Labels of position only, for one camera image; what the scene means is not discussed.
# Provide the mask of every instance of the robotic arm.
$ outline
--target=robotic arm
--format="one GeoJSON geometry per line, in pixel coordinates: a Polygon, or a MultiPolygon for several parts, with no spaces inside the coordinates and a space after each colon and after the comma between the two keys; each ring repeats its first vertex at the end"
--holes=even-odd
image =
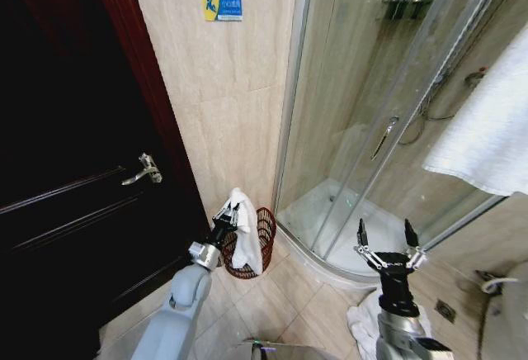
{"type": "Polygon", "coordinates": [[[196,322],[211,288],[225,235],[237,230],[238,205],[228,204],[214,218],[214,229],[204,244],[189,248],[193,264],[172,278],[171,291],[150,320],[132,360],[186,360],[196,336],[196,322]]]}
{"type": "Polygon", "coordinates": [[[378,360],[454,359],[449,348],[426,337],[418,320],[420,311],[409,290],[408,275],[426,259],[418,246],[418,237],[411,223],[405,220],[405,239],[409,246],[405,253],[374,252],[369,248],[365,222],[360,219],[354,250],[379,273],[381,313],[378,315],[379,338],[376,343],[378,360]]]}

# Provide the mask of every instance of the towel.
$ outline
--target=towel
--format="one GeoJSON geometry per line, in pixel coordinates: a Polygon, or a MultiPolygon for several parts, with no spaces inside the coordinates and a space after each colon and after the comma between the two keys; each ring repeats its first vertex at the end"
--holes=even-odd
{"type": "Polygon", "coordinates": [[[502,52],[423,162],[503,197],[528,194],[528,25],[502,52]]]}
{"type": "Polygon", "coordinates": [[[233,268],[249,267],[257,274],[262,274],[262,252],[257,231],[257,212],[255,207],[240,188],[234,188],[225,202],[224,207],[231,203],[238,207],[237,244],[231,260],[233,268]]]}
{"type": "MultiPolygon", "coordinates": [[[[376,341],[380,336],[378,315],[381,312],[378,299],[382,294],[381,288],[371,292],[358,306],[351,306],[346,313],[348,328],[357,341],[357,348],[363,360],[376,360],[376,341]]],[[[428,337],[431,337],[431,323],[423,306],[420,310],[420,323],[428,337]]]]}

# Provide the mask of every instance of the shower enclosure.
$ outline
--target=shower enclosure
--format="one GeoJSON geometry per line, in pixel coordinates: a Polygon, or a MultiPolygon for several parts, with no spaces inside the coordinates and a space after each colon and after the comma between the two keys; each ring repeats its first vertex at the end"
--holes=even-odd
{"type": "Polygon", "coordinates": [[[368,282],[352,249],[360,218],[374,250],[405,247],[405,218],[429,249],[502,199],[422,162],[528,14],[522,0],[295,9],[277,221],[325,267],[368,282]]]}

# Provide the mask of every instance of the wicker basket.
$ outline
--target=wicker basket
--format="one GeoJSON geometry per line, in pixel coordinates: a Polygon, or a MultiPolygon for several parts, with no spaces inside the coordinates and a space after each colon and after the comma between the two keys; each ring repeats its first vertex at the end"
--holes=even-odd
{"type": "MultiPolygon", "coordinates": [[[[257,220],[258,238],[261,242],[262,251],[262,271],[264,272],[271,261],[273,239],[275,238],[277,226],[275,223],[275,217],[271,211],[267,210],[265,207],[261,207],[257,210],[257,220]]],[[[233,257],[236,244],[237,234],[234,232],[227,234],[224,241],[224,248],[222,250],[222,258],[224,259],[225,268],[229,273],[239,279],[251,279],[257,277],[258,275],[247,264],[241,269],[233,268],[231,258],[233,257]]]]}

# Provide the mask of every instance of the sticker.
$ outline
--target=sticker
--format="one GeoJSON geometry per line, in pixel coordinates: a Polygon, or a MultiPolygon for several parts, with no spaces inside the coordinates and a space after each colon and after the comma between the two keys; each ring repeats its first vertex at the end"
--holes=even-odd
{"type": "Polygon", "coordinates": [[[201,0],[207,21],[241,21],[242,0],[201,0]]]}

